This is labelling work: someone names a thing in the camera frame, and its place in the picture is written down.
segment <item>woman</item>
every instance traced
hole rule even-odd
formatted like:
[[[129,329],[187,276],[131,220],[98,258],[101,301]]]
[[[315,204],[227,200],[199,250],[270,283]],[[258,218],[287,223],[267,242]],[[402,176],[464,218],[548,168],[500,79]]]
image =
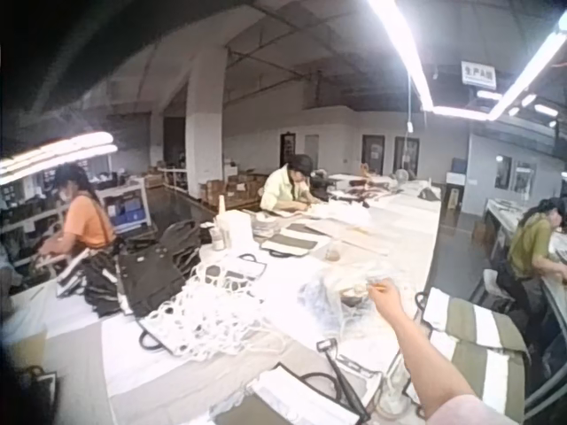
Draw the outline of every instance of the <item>woman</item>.
[[[116,239],[113,226],[85,171],[76,164],[58,166],[54,188],[63,202],[69,202],[63,231],[43,243],[39,253],[70,254],[87,248],[102,249]]]
[[[567,266],[548,258],[549,240],[565,220],[565,203],[559,197],[543,199],[529,209],[517,226],[508,258],[499,264],[496,282],[516,301],[516,306],[528,314],[525,336],[533,341],[537,336],[545,309],[537,309],[537,297],[528,297],[526,283],[544,274],[559,274],[567,281]]]
[[[266,180],[260,207],[262,210],[306,211],[320,201],[311,195],[307,181],[313,172],[308,155],[293,155],[285,166]]]

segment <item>orange shirt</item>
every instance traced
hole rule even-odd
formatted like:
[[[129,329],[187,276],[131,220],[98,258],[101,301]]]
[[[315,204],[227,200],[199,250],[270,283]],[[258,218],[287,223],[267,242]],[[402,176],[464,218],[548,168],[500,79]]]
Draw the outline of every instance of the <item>orange shirt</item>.
[[[71,201],[63,233],[76,235],[77,239],[89,248],[103,248],[116,237],[113,225],[103,208],[84,195],[79,195]]]

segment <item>fluorescent light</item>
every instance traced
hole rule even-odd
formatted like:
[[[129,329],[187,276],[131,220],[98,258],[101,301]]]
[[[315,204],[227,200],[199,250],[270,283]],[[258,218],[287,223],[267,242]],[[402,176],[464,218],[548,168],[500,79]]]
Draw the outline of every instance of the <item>fluorescent light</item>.
[[[482,97],[483,99],[500,100],[502,95],[500,93],[495,93],[493,91],[479,90],[477,92],[477,97]]]
[[[66,155],[60,155],[41,162],[36,162],[33,165],[20,169],[15,173],[0,177],[0,186],[15,182],[16,180],[26,177],[27,175],[39,173],[44,170],[49,170],[50,168],[53,168],[55,166],[65,164],[66,162],[80,161],[82,159],[92,158],[98,155],[113,153],[117,150],[118,148],[115,144],[105,144],[102,146],[95,146],[94,148],[81,149],[80,151],[67,153]]]
[[[532,83],[538,76],[541,70],[549,63],[551,58],[557,53],[561,46],[567,40],[566,34],[553,32],[548,35],[543,44],[530,60],[528,65],[524,68],[522,73],[517,77],[516,81],[504,93],[502,99],[494,106],[488,113],[490,121],[497,120],[502,115],[506,108],[508,108],[520,94]]]
[[[452,108],[450,106],[435,106],[433,113],[446,117],[467,118],[469,120],[486,121],[488,115],[485,112],[472,111],[470,109]]]
[[[553,108],[550,108],[548,106],[545,106],[544,104],[536,104],[533,109],[535,109],[537,112],[539,113],[543,113],[545,115],[549,115],[550,117],[556,117],[557,114],[559,113],[558,111],[556,111]]]
[[[559,18],[559,23],[557,25],[560,30],[567,31],[567,11],[563,12],[563,15]]]
[[[86,135],[78,135],[68,140],[60,140],[58,142],[49,143],[38,149],[17,155],[14,158],[3,159],[3,165],[2,168],[0,168],[0,175],[19,170],[36,162],[44,161],[47,158],[65,155],[81,149],[102,146],[109,144],[112,141],[112,135],[104,131],[99,131]]]
[[[369,4],[382,21],[393,46],[400,54],[401,60],[416,86],[417,93],[422,101],[423,110],[432,111],[433,99],[431,99],[429,86],[423,73],[416,42],[400,9],[398,9],[394,0],[369,0]]]
[[[522,99],[522,107],[525,108],[528,104],[533,102],[535,98],[536,96],[533,93],[531,93],[531,95],[524,97],[524,99]]]

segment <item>black hair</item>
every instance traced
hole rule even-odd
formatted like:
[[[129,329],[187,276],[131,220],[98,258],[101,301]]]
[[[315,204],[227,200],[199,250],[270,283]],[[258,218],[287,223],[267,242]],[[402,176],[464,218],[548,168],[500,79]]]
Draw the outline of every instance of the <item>black hair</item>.
[[[287,169],[299,171],[306,177],[309,177],[313,171],[313,160],[308,155],[293,155],[287,163]]]
[[[81,166],[74,162],[62,164],[55,169],[53,189],[62,189],[69,182],[75,183],[79,187],[79,190],[89,192],[89,195],[100,204],[97,193],[89,182],[87,173]]]
[[[565,225],[565,200],[561,197],[551,197],[550,199],[541,199],[540,203],[533,206],[528,211],[525,212],[524,217],[518,223],[518,226],[522,228],[524,224],[536,213],[549,213],[553,209],[557,209],[559,215],[562,217],[561,227]]]

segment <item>pink sleeve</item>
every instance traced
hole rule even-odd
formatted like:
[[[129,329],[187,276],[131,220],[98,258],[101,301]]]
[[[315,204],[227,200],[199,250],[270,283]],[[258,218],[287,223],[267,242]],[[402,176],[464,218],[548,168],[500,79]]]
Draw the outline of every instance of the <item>pink sleeve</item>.
[[[437,409],[427,425],[513,425],[510,418],[497,413],[475,396],[451,398]]]

